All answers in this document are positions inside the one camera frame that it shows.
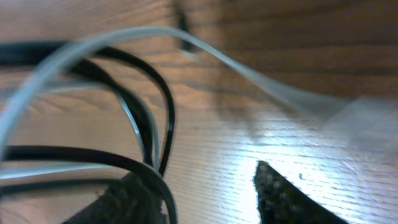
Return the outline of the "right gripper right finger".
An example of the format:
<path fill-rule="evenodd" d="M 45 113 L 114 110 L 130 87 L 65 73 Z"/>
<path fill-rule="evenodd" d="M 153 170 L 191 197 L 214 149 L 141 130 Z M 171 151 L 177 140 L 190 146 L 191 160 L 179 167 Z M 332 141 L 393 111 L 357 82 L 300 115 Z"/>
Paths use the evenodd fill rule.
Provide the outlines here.
<path fill-rule="evenodd" d="M 257 162 L 254 185 L 262 224 L 347 224 L 265 161 Z"/>

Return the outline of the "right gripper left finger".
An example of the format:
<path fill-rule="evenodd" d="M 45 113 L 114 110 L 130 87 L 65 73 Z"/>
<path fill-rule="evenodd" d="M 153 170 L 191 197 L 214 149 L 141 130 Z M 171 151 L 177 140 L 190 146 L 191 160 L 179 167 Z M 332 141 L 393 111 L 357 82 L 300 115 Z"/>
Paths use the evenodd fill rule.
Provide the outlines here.
<path fill-rule="evenodd" d="M 135 174 L 111 184 L 93 203 L 63 224 L 165 224 L 160 195 Z"/>

